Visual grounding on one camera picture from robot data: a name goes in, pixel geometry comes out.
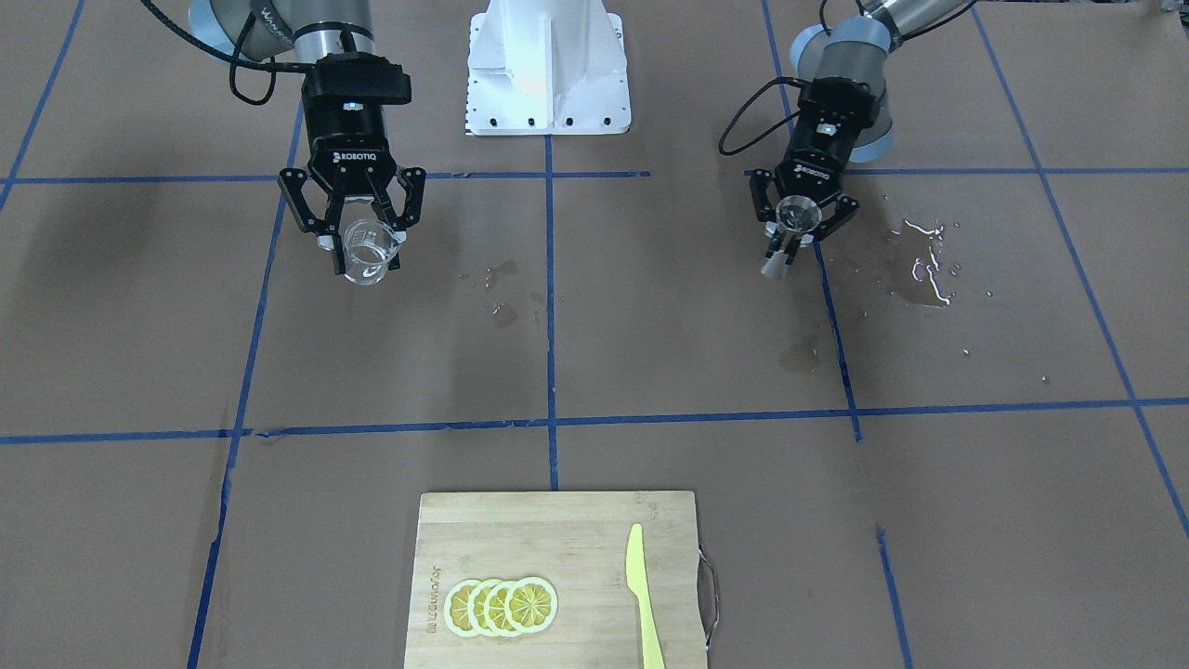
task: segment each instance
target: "cutting board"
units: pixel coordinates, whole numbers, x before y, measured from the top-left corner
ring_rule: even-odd
[[[421,497],[405,669],[641,668],[640,617],[624,554],[643,526],[666,669],[705,669],[693,493],[429,493]],[[537,633],[461,638],[446,594],[465,579],[541,576],[558,614]]]

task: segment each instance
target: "knife blade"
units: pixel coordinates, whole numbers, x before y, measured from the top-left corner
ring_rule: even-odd
[[[636,595],[636,604],[640,608],[640,654],[644,669],[665,669],[665,656],[661,654],[661,642],[656,636],[656,621],[653,619],[653,601],[648,595],[648,570],[644,567],[644,528],[640,523],[633,525],[628,534],[625,563],[628,589]]]

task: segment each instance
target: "metal ring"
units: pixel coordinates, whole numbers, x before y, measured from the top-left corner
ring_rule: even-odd
[[[698,564],[699,564],[699,568],[700,568],[702,564],[705,564],[706,569],[710,570],[710,580],[711,580],[711,583],[713,583],[713,588],[715,588],[713,593],[712,593],[713,594],[713,601],[715,601],[715,620],[710,624],[710,629],[705,630],[705,632],[706,632],[706,652],[710,652],[710,644],[711,644],[711,642],[713,639],[715,631],[718,630],[718,623],[721,620],[719,608],[718,608],[718,570],[715,569],[715,563],[710,562],[710,558],[706,557],[706,551],[704,551],[702,549],[700,544],[698,545]]]

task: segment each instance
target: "transparent cup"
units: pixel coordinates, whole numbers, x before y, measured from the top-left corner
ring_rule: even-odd
[[[372,285],[388,273],[388,263],[404,242],[404,232],[394,232],[376,219],[359,219],[342,234],[347,280]]]

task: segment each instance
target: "white plastic mount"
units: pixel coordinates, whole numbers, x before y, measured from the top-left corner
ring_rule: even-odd
[[[631,126],[623,21],[602,0],[491,0],[471,19],[467,68],[470,134]]]

